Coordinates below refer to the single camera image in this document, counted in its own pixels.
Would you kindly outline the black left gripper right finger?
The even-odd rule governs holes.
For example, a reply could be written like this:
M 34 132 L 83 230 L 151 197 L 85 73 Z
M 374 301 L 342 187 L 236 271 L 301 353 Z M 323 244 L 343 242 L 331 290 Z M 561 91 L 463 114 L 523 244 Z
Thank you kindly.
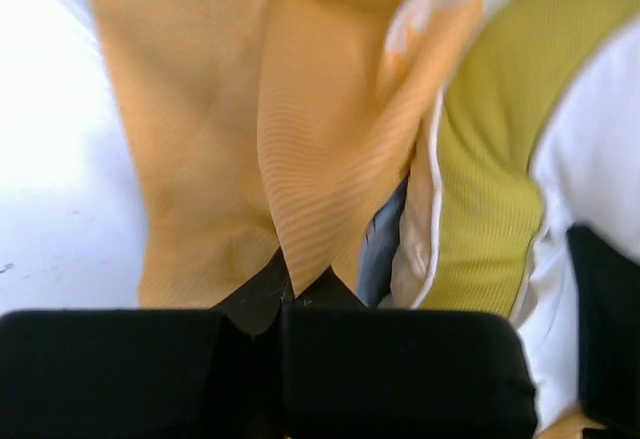
M 504 318 L 370 309 L 333 275 L 280 312 L 292 438 L 530 438 L 536 390 Z

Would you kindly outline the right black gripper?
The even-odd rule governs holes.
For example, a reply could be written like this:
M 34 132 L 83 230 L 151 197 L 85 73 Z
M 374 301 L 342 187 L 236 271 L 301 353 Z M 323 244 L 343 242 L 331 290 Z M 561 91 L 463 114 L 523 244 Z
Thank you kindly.
M 639 264 L 585 226 L 569 230 L 578 289 L 579 401 L 619 434 L 639 432 Z

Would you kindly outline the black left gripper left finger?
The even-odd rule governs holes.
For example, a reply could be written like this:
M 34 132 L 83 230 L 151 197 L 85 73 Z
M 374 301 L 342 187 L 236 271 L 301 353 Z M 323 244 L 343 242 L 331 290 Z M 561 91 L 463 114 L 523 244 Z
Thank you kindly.
M 1 318 L 5 438 L 280 438 L 269 330 L 276 254 L 206 309 L 22 310 Z

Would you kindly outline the white pillow with yellow edge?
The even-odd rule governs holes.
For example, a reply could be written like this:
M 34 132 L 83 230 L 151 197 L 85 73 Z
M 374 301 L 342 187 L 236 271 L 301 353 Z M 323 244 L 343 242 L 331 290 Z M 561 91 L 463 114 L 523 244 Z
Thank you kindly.
M 546 429 L 577 402 L 567 233 L 639 255 L 639 0 L 407 0 L 388 49 L 465 49 L 416 143 L 390 277 L 396 307 L 509 318 Z

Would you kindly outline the orange pillowcase with blue back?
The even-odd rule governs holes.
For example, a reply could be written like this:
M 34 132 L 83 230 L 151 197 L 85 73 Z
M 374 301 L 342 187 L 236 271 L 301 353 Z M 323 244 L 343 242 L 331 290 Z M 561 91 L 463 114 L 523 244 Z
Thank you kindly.
M 365 229 L 489 0 L 91 0 L 149 221 L 144 307 L 295 292 Z

